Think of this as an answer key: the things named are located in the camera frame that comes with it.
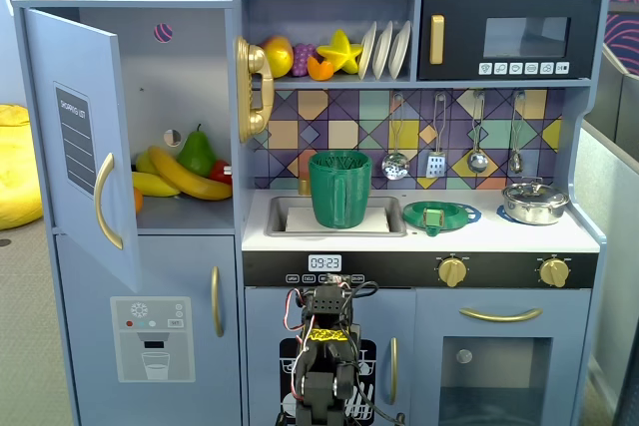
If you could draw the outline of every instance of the green lid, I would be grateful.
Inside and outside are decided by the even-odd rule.
[[[436,236],[441,230],[458,229],[468,224],[468,212],[446,202],[415,202],[404,207],[403,219],[421,229],[428,236]]]

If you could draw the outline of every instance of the oven window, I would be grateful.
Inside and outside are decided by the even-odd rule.
[[[567,17],[512,17],[486,20],[484,57],[563,57]]]
[[[551,338],[445,337],[439,426],[538,426]]]

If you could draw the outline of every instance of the cooking pot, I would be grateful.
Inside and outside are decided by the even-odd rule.
[[[514,184],[503,189],[501,194],[506,213],[528,224],[557,223],[569,202],[568,195],[538,182]]]

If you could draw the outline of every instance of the shelf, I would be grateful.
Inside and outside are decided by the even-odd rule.
[[[377,80],[369,74],[363,80],[357,75],[335,75],[326,82],[316,82],[311,77],[281,77],[275,80],[276,90],[411,90],[411,89],[545,89],[562,87],[589,87],[590,79],[539,79],[539,80],[433,80],[410,82],[407,76],[393,80],[388,74]],[[253,82],[254,90],[260,89],[260,81]]]
[[[144,197],[138,234],[234,234],[233,200]]]

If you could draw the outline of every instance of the button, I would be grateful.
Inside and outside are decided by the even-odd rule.
[[[539,73],[539,64],[537,62],[527,62],[525,72],[527,75],[537,75]]]
[[[510,75],[521,75],[521,71],[523,70],[523,64],[521,62],[512,62],[510,64],[510,70],[508,73]]]
[[[541,74],[553,74],[555,71],[555,63],[554,62],[542,62],[541,63]]]
[[[497,62],[495,64],[495,75],[506,75],[508,73],[508,64],[506,62]]]
[[[479,75],[492,74],[492,62],[482,62],[479,64]]]
[[[555,74],[567,74],[570,70],[570,62],[557,62]]]

